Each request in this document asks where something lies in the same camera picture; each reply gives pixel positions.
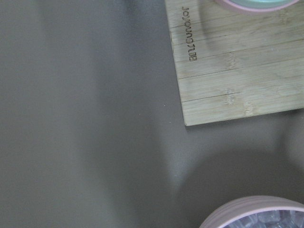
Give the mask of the pink bowl with ice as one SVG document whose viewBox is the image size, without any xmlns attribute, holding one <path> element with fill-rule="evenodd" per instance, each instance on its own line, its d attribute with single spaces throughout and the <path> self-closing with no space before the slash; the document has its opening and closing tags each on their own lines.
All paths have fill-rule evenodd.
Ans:
<svg viewBox="0 0 304 228">
<path fill-rule="evenodd" d="M 304 210 L 304 205 L 274 196 L 249 196 L 232 200 L 213 211 L 200 225 L 201 228 L 224 228 L 243 217 L 271 210 Z"/>
</svg>

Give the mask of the stacked green bowls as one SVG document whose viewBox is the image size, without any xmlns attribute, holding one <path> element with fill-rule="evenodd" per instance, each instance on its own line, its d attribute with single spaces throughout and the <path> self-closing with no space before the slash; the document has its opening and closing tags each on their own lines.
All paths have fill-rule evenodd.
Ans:
<svg viewBox="0 0 304 228">
<path fill-rule="evenodd" d="M 258 15 L 287 8 L 299 0 L 216 0 L 227 10 L 246 15 Z"/>
</svg>

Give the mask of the wooden cutting board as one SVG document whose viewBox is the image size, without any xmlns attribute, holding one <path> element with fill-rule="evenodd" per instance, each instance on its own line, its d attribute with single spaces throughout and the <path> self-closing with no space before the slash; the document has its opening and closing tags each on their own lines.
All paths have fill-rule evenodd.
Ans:
<svg viewBox="0 0 304 228">
<path fill-rule="evenodd" d="M 254 16 L 213 0 L 165 7 L 186 126 L 303 108 L 303 1 Z"/>
</svg>

